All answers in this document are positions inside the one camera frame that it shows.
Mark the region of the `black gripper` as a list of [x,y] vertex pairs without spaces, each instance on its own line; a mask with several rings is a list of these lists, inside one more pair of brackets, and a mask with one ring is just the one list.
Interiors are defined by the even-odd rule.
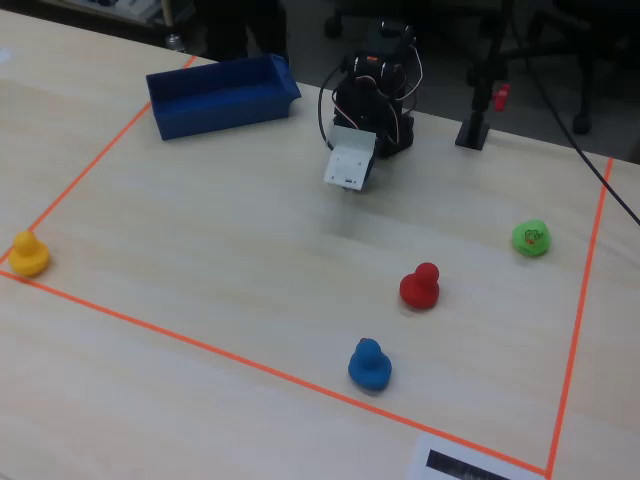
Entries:
[[369,179],[372,175],[372,173],[374,172],[374,170],[379,166],[379,164],[382,162],[383,158],[382,158],[382,148],[380,146],[376,146],[374,149],[374,152],[372,154],[372,157],[368,163],[367,166],[367,170],[365,173],[365,183],[368,184],[369,183]]

